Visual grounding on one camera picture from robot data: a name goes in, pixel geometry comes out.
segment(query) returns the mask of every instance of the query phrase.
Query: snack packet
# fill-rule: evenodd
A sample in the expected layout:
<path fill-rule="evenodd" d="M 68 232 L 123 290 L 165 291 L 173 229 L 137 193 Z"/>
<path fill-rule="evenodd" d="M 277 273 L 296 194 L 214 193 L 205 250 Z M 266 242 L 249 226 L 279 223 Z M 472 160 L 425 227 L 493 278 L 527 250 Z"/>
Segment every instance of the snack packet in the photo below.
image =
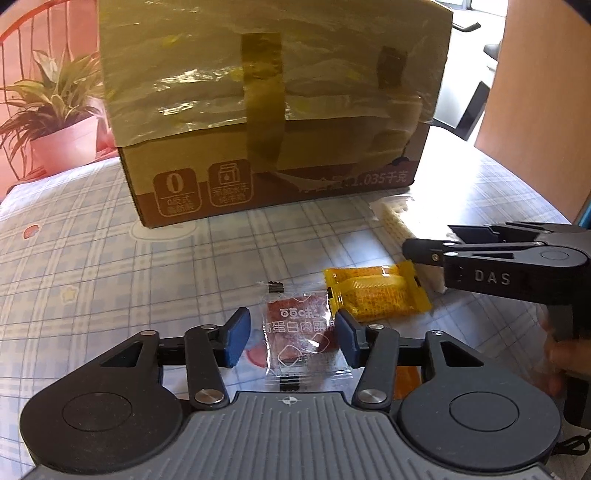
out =
<path fill-rule="evenodd" d="M 373 275 L 354 275 L 374 273 Z M 359 322 L 424 313 L 432 305 L 411 261 L 393 267 L 328 268 L 324 271 L 333 315 L 345 308 Z"/>
<path fill-rule="evenodd" d="M 421 383 L 421 374 L 418 367 L 397 366 L 394 399 L 403 400 L 410 392 L 418 388 Z"/>
<path fill-rule="evenodd" d="M 324 285 L 290 289 L 273 285 L 264 298 L 263 333 L 267 375 L 297 382 L 318 376 L 350 375 L 339 350 Z"/>
<path fill-rule="evenodd" d="M 430 240 L 450 240 L 459 238 L 447 226 L 445 211 L 433 208 L 432 203 L 421 203 L 412 195 L 394 195 L 379 199 L 370 204 L 376 217 L 392 239 L 402 245 L 407 238 L 425 238 Z M 434 265 L 416 265 L 418 276 L 438 293 L 447 289 L 443 279 L 443 269 Z"/>

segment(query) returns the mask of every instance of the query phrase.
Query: pink flower pot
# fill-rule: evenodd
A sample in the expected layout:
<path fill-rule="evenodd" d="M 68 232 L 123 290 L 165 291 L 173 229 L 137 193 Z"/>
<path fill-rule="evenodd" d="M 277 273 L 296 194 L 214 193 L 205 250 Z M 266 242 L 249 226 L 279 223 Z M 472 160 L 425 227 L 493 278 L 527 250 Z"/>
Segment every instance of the pink flower pot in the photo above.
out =
<path fill-rule="evenodd" d="M 96 156 L 98 119 L 90 116 L 45 137 L 31 141 L 33 165 L 44 167 L 47 176 L 81 167 Z"/>

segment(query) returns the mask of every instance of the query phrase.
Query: blue gripper pad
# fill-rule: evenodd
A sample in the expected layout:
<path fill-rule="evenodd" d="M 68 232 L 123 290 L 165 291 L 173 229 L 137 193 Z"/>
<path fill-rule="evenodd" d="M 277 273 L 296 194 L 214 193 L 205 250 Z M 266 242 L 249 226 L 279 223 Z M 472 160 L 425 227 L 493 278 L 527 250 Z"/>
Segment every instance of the blue gripper pad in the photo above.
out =
<path fill-rule="evenodd" d="M 335 332 L 339 347 L 351 368 L 363 367 L 363 354 L 369 351 L 365 329 L 345 309 L 335 315 Z"/>
<path fill-rule="evenodd" d="M 226 368 L 235 367 L 251 334 L 251 312 L 240 307 L 224 325 Z"/>

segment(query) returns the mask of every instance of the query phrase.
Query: metal screw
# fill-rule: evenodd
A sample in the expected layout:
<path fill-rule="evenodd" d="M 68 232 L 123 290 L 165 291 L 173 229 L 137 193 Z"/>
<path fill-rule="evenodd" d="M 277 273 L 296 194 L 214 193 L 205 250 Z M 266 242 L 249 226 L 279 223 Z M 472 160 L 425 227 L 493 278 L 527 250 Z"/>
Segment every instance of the metal screw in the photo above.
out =
<path fill-rule="evenodd" d="M 367 388 L 359 392 L 357 394 L 357 398 L 360 399 L 363 403 L 376 404 L 382 403 L 388 397 L 381 390 L 376 390 L 375 388 Z"/>
<path fill-rule="evenodd" d="M 205 405 L 214 405 L 220 403 L 224 399 L 224 395 L 219 390 L 214 388 L 206 388 L 195 393 L 195 400 Z"/>

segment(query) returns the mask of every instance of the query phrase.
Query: cardboard box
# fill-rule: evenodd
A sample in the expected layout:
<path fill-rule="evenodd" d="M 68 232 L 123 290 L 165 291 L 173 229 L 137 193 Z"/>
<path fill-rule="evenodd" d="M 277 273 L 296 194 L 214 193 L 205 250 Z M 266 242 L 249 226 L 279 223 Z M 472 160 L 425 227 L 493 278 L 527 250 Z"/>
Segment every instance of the cardboard box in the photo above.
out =
<path fill-rule="evenodd" d="M 452 13 L 366 2 L 103 0 L 105 97 L 142 223 L 410 185 Z"/>

